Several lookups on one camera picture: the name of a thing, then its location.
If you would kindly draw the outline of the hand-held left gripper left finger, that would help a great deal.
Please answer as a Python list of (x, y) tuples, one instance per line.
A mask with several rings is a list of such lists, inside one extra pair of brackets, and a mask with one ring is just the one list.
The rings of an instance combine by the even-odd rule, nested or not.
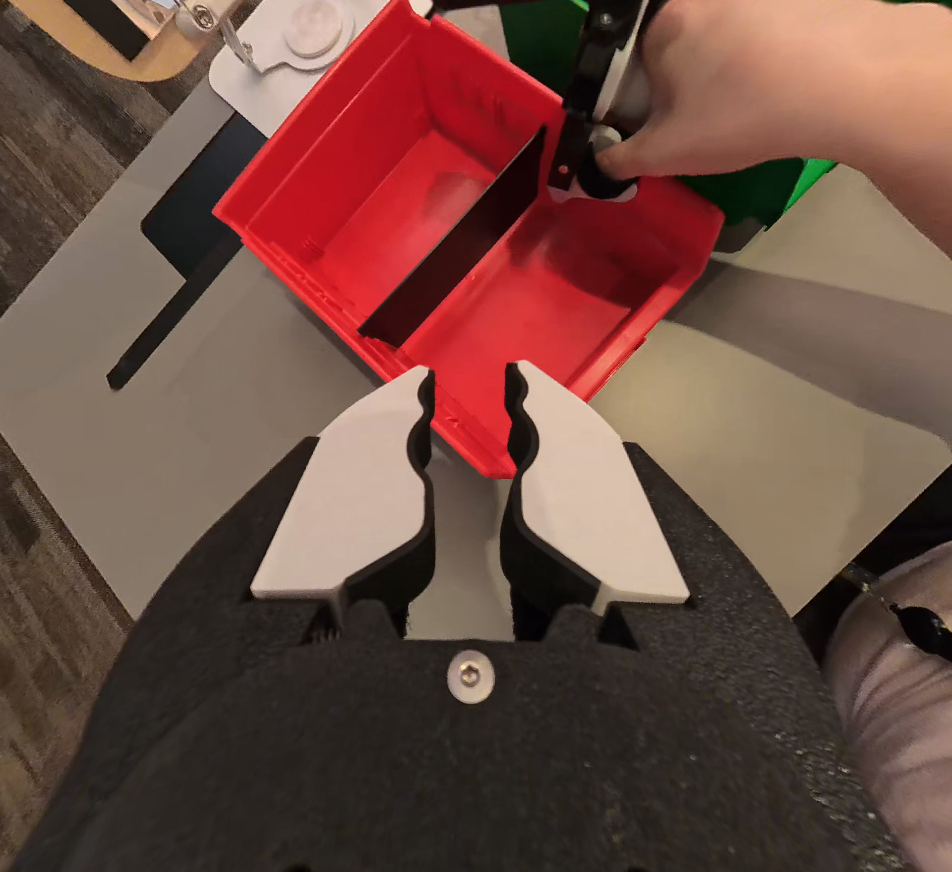
[(407, 611), (433, 579), (435, 373), (415, 366), (318, 436), (251, 582), (258, 600)]

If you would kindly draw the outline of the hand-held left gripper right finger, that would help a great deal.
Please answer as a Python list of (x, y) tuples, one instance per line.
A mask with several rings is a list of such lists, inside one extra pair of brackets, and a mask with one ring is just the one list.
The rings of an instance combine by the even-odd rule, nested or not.
[(554, 616), (581, 605), (684, 605), (690, 593), (619, 434), (527, 360), (506, 366), (516, 470), (501, 526), (513, 595)]

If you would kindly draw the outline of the red plastic bin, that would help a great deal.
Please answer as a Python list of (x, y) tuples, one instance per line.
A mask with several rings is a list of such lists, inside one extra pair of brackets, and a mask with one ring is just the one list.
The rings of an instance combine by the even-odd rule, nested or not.
[[(695, 282), (723, 213), (672, 178), (624, 201), (551, 197), (559, 98), (455, 25), (390, 0), (214, 209), (373, 372), (436, 375), (436, 431), (514, 473), (507, 364), (590, 400)], [(527, 207), (396, 345), (362, 329), (506, 169)]]

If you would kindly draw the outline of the person's right hand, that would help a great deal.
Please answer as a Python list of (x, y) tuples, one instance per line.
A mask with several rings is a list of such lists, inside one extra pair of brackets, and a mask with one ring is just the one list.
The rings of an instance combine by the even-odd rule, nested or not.
[(613, 179), (817, 157), (858, 170), (885, 61), (881, 0), (669, 0), (649, 26), (644, 126), (599, 155)]

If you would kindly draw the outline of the black bin divider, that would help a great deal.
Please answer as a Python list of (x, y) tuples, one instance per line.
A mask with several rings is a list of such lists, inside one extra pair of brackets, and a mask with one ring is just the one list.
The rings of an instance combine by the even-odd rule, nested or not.
[(528, 211), (539, 192), (542, 125), (470, 209), (360, 325), (364, 338), (401, 348)]

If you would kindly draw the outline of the person's leg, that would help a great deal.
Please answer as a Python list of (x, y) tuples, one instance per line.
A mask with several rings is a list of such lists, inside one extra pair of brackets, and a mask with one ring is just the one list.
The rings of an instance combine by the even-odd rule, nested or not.
[(823, 670), (863, 783), (917, 870), (951, 869), (951, 545), (841, 616)]

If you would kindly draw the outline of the silver metal bracket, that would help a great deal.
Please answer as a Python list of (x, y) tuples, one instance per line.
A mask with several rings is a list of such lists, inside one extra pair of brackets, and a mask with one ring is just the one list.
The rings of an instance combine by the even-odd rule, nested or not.
[(219, 20), (218, 25), (225, 45), (232, 51), (234, 57), (251, 73), (260, 75), (261, 70), (254, 60), (253, 49), (250, 44), (242, 42), (232, 23), (231, 17), (228, 15), (223, 16)]

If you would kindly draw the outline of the dark blue table frame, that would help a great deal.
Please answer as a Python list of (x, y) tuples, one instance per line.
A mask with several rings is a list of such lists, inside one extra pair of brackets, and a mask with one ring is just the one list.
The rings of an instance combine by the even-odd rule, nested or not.
[(213, 209), (266, 140), (232, 115), (140, 223), (144, 237), (184, 282), (107, 374), (110, 390), (128, 385), (242, 247)]

